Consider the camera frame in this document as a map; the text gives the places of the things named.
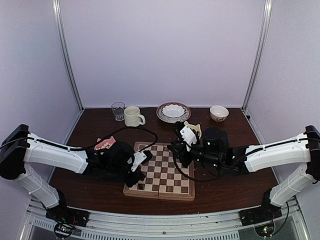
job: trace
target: white wall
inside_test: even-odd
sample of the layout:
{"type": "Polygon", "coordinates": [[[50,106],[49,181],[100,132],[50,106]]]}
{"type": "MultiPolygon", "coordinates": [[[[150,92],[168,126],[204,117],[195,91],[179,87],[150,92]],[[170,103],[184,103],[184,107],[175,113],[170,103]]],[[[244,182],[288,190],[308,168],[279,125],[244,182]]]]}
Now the white wall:
{"type": "Polygon", "coordinates": [[[264,0],[61,0],[85,107],[240,107],[264,0]]]}
{"type": "MultiPolygon", "coordinates": [[[[320,1],[272,4],[270,29],[248,111],[267,143],[320,130],[320,1]]],[[[285,179],[297,165],[277,167],[285,179]]],[[[320,236],[320,185],[298,194],[312,239],[320,236]]]]}
{"type": "MultiPolygon", "coordinates": [[[[0,4],[0,142],[19,124],[63,142],[78,116],[65,70],[52,2],[0,4]]],[[[47,179],[51,167],[36,166],[47,179]]],[[[0,239],[16,240],[29,204],[15,182],[0,179],[0,239]]]]}

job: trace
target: white mug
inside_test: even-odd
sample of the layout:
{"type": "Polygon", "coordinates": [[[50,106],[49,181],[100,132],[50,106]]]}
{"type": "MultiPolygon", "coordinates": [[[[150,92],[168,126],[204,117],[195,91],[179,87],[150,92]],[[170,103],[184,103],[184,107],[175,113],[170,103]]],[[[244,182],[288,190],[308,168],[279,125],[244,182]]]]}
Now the white mug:
{"type": "Polygon", "coordinates": [[[136,106],[128,106],[124,110],[124,123],[127,127],[138,127],[145,125],[145,116],[140,114],[140,109],[136,106]]]}

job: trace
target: wooden table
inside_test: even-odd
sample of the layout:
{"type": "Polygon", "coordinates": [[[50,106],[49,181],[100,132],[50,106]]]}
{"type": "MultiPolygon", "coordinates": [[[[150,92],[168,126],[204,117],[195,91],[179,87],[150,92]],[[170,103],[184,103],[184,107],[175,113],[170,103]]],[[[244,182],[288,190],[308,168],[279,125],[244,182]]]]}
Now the wooden table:
{"type": "MultiPolygon", "coordinates": [[[[208,108],[191,108],[191,124],[201,124],[201,129],[217,127],[227,131],[231,147],[258,144],[257,138],[240,109],[229,109],[229,117],[224,122],[214,122],[208,108]]],[[[156,108],[142,108],[146,118],[145,127],[156,132],[159,142],[169,143],[176,139],[172,124],[157,118],[156,108]]],[[[117,122],[110,109],[86,109],[75,127],[68,144],[86,147],[114,130],[124,127],[117,122]]],[[[153,137],[145,132],[126,130],[117,133],[116,140],[134,146],[135,142],[152,142],[153,137]]],[[[207,170],[195,162],[196,178],[210,178],[207,170]]],[[[112,212],[119,214],[175,215],[210,213],[241,209],[260,205],[265,191],[277,185],[271,168],[245,176],[225,176],[217,181],[195,183],[195,200],[173,201],[124,196],[124,182],[105,180],[98,182],[92,176],[76,174],[57,168],[50,184],[60,189],[71,207],[112,212]]]]}

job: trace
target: wooden chessboard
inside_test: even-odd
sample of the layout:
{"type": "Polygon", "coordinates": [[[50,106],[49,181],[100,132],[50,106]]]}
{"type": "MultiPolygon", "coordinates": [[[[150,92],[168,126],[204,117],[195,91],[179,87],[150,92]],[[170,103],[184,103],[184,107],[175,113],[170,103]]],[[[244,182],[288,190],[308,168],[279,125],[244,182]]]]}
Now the wooden chessboard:
{"type": "MultiPolygon", "coordinates": [[[[149,144],[150,142],[136,142],[134,150],[141,150],[149,144]]],[[[195,199],[195,182],[178,172],[172,157],[173,154],[169,151],[167,145],[169,143],[157,143],[147,148],[151,151],[153,157],[141,166],[141,171],[146,178],[130,188],[124,185],[124,195],[181,201],[193,201],[195,199]]],[[[194,177],[193,162],[188,168],[182,167],[180,162],[177,162],[177,164],[185,174],[194,177]]]]}

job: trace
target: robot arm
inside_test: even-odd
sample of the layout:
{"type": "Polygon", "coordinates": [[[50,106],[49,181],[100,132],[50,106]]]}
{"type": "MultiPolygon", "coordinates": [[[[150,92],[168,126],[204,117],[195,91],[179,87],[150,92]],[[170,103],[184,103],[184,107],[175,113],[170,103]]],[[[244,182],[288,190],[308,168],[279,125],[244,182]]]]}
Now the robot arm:
{"type": "Polygon", "coordinates": [[[91,174],[92,169],[98,169],[104,175],[121,175],[131,187],[145,178],[140,164],[151,157],[150,151],[134,152],[127,143],[118,141],[109,149],[98,151],[58,144],[30,133],[28,126],[22,124],[2,143],[0,176],[14,180],[39,199],[48,212],[47,217],[85,226],[89,213],[68,208],[63,193],[44,181],[29,163],[64,168],[77,174],[91,174]]]}
{"type": "Polygon", "coordinates": [[[286,180],[264,193],[262,205],[241,211],[243,226],[281,216],[281,206],[314,181],[320,180],[320,133],[307,126],[304,133],[290,139],[265,145],[229,147],[227,133],[217,128],[202,132],[202,145],[190,125],[176,123],[177,141],[168,148],[177,154],[183,167],[191,161],[210,163],[223,174],[245,175],[258,170],[302,163],[286,180]]]}

